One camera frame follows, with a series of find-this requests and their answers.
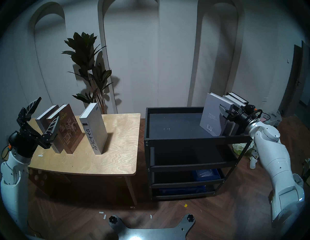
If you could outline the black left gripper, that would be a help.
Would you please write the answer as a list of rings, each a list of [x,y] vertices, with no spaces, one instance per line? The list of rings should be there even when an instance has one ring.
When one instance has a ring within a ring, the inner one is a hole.
[[[14,149],[17,154],[25,158],[32,158],[38,146],[41,146],[43,149],[49,149],[58,134],[59,116],[52,120],[43,135],[40,135],[28,124],[41,99],[39,97],[26,108],[23,107],[20,110],[17,118],[20,130],[15,131],[8,138],[9,145],[11,146],[10,151]]]

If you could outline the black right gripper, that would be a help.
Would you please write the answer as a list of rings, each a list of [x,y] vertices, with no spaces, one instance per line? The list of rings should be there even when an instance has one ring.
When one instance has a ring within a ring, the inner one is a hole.
[[[250,122],[256,119],[256,113],[254,113],[256,111],[255,105],[238,106],[232,104],[231,107],[226,108],[220,104],[219,109],[226,120],[234,122],[242,128],[246,128]]]

